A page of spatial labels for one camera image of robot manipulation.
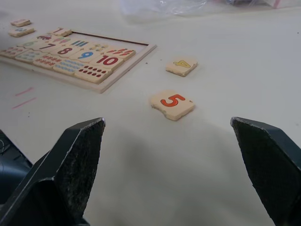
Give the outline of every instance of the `wooden puzzle board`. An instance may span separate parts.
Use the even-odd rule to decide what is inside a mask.
[[[0,61],[13,64],[15,66],[19,66],[35,72],[39,72],[43,75],[50,76],[56,80],[67,82],[84,89],[91,89],[98,93],[103,93],[118,79],[120,79],[125,73],[127,73],[131,68],[133,68],[138,62],[140,62],[145,56],[147,56],[154,48],[156,48],[156,45],[150,45],[146,43],[127,41],[127,40],[120,40],[111,37],[100,36],[97,34],[83,33],[76,30],[72,30],[72,34],[68,35],[68,37],[72,39],[75,38],[75,39],[96,42],[96,43],[105,43],[112,46],[120,46],[128,49],[134,49],[136,51],[136,54],[133,57],[131,57],[129,60],[126,60],[123,65],[117,68],[111,75],[109,75],[100,84],[85,81],[75,76],[69,76],[67,74],[59,73],[57,71],[44,69],[35,66],[33,64],[23,63],[15,60],[14,58],[12,59],[12,58],[6,58],[4,56],[0,56]]]

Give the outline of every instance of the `number puzzle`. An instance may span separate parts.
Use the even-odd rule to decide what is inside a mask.
[[[18,28],[10,35],[21,37],[33,31]],[[118,42],[120,47],[111,45]],[[58,28],[0,51],[0,61],[103,93],[155,47]]]

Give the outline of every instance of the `red number 5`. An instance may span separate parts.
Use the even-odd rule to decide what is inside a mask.
[[[174,107],[174,106],[177,106],[178,103],[179,103],[179,101],[177,100],[177,98],[180,99],[180,100],[185,100],[184,97],[182,97],[182,96],[179,95],[179,94],[176,94],[176,95],[173,95],[173,96],[171,96],[171,97],[168,98],[168,99],[172,100],[172,102],[171,102],[170,104],[167,103],[166,100],[164,100],[164,99],[161,100],[161,104],[163,104],[163,105],[166,106],[166,107]]]

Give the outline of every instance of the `wooden puzzle tile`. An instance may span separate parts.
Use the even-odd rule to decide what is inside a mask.
[[[84,65],[74,74],[75,77],[90,81],[96,84],[103,82],[112,74],[112,70],[95,65]]]
[[[16,60],[26,62],[26,63],[32,63],[34,60],[46,55],[47,53],[42,53],[40,51],[30,50],[26,51],[24,53],[21,53],[15,57]]]
[[[61,46],[60,48],[51,52],[52,55],[58,55],[60,57],[69,58],[73,54],[79,52],[81,48],[70,47],[70,46]]]
[[[77,52],[76,54],[73,54],[69,58],[71,60],[79,60],[81,62],[89,63],[94,58],[100,56],[101,53],[95,50],[81,50]]]
[[[34,48],[39,47],[42,43],[43,43],[42,41],[32,39],[32,40],[17,44],[17,46],[28,48],[28,49],[34,49]]]
[[[10,24],[14,25],[16,27],[23,27],[23,26],[31,24],[31,22],[28,19],[20,19],[20,20],[12,21],[12,22],[10,22]]]
[[[60,63],[63,58],[59,56],[54,56],[51,54],[44,55],[40,58],[37,58],[33,61],[33,64],[38,67],[43,67],[46,69],[52,69],[56,64]]]
[[[0,56],[14,58],[15,56],[28,51],[28,49],[18,46],[9,47],[8,49],[1,51]]]
[[[198,62],[195,59],[179,57],[166,65],[166,71],[185,77],[197,65]]]
[[[84,65],[84,63],[79,62],[77,60],[65,59],[60,63],[56,64],[53,67],[53,70],[67,75],[73,75],[78,69],[80,69]]]
[[[57,35],[57,36],[63,36],[63,37],[65,37],[65,36],[67,36],[69,34],[72,34],[72,31],[71,31],[71,29],[66,29],[66,28],[59,27],[56,30],[50,31],[48,33],[49,34],[54,34],[54,35]]]
[[[105,55],[118,57],[123,59],[124,61],[128,60],[129,58],[133,57],[136,54],[136,51],[133,49],[128,48],[120,48],[110,46],[102,51]]]
[[[165,90],[150,98],[153,108],[161,111],[166,118],[177,121],[193,111],[195,105],[191,100],[179,95],[173,90]]]
[[[21,28],[17,28],[17,29],[13,29],[13,30],[10,30],[8,32],[8,34],[10,36],[13,36],[13,37],[22,37],[24,35],[27,35],[27,34],[30,34],[30,33],[33,33],[34,32],[34,28],[33,27],[27,27],[27,28],[24,28],[24,27],[21,27]]]
[[[87,46],[85,46],[84,49],[102,52],[104,49],[106,49],[108,47],[109,47],[109,45],[107,45],[107,44],[98,44],[95,42],[91,42]]]
[[[90,62],[91,65],[110,68],[115,71],[124,63],[123,59],[114,56],[100,55]]]
[[[52,44],[52,43],[47,43],[47,42],[41,42],[41,44],[32,47],[32,49],[41,51],[43,53],[50,53],[60,47],[62,47],[61,44]]]

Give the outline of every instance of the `table surface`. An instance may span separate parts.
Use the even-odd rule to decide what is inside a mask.
[[[23,17],[36,34],[62,26],[158,45],[103,94],[0,63],[0,128],[32,162],[67,127],[105,118],[85,212],[92,226],[274,225],[230,119],[277,126],[301,146],[300,8],[132,23],[117,0],[2,0],[1,49],[31,37],[8,35],[9,22]],[[199,66],[185,78],[168,73],[175,55],[196,57]],[[148,102],[165,89],[196,109],[166,119]]]

